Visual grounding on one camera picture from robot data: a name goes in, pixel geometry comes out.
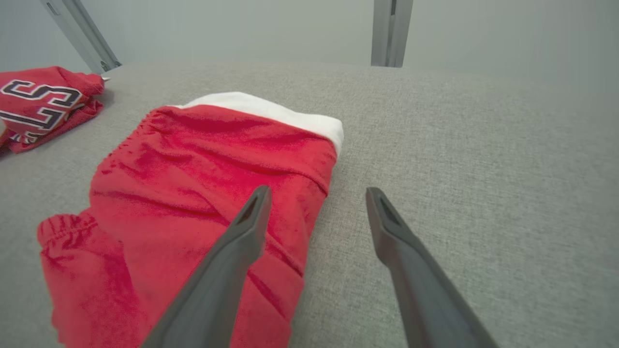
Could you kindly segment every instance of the clothing item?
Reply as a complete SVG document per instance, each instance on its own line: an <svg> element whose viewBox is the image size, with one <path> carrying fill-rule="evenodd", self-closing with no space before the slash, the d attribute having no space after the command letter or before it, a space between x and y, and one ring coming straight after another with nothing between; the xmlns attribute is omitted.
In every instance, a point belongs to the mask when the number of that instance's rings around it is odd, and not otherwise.
<svg viewBox="0 0 619 348"><path fill-rule="evenodd" d="M95 74L61 67L0 72L0 145L19 153L37 147L82 124L103 108L92 97L103 93Z"/></svg>
<svg viewBox="0 0 619 348"><path fill-rule="evenodd" d="M243 93L152 111L97 168L90 207L38 239L60 342L137 347L251 193L272 189L232 347L286 347L311 231L342 141L339 120Z"/></svg>

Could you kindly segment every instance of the white fabric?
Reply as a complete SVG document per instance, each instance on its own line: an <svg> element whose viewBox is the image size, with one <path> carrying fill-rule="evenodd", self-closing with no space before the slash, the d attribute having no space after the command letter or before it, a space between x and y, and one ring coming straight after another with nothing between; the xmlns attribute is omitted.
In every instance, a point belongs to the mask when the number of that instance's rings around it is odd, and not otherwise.
<svg viewBox="0 0 619 348"><path fill-rule="evenodd" d="M282 105L242 92L208 94L185 105L172 106L184 109L198 105L212 105L269 118L326 137L333 143L338 156L342 150L344 129L342 122L333 117L298 113Z"/></svg>

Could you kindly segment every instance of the gray wall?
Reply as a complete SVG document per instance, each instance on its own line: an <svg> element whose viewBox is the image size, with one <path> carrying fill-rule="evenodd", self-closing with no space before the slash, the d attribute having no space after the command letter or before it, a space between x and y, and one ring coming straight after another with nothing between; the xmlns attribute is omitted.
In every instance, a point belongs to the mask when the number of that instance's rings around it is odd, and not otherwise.
<svg viewBox="0 0 619 348"><path fill-rule="evenodd" d="M90 72L37 0L0 0L0 71L58 65Z"/></svg>
<svg viewBox="0 0 619 348"><path fill-rule="evenodd" d="M619 96L619 1L414 0L404 66Z"/></svg>
<svg viewBox="0 0 619 348"><path fill-rule="evenodd" d="M373 0L82 0L121 63L370 64Z"/></svg>

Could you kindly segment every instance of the red pants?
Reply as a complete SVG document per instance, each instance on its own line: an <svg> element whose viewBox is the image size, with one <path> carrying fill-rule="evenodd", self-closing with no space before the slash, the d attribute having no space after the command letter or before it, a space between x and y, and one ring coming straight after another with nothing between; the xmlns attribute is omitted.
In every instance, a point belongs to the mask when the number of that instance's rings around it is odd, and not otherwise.
<svg viewBox="0 0 619 348"><path fill-rule="evenodd" d="M59 341L139 346L253 190L269 185L266 250L247 274L231 346L286 347L342 139L338 120L241 93L152 111L99 165L91 206L39 226Z"/></svg>

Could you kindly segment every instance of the textured gray fabric surface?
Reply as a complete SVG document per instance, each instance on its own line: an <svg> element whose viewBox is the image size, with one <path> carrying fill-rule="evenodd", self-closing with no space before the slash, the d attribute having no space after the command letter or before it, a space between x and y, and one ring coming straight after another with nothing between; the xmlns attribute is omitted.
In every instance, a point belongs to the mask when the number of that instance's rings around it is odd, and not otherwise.
<svg viewBox="0 0 619 348"><path fill-rule="evenodd" d="M88 205L151 109L239 90L344 122L290 347L405 347L376 259L379 186L501 347L617 347L619 107L476 76L318 65L123 66L94 120L0 160L0 337L54 347L38 223Z"/></svg>

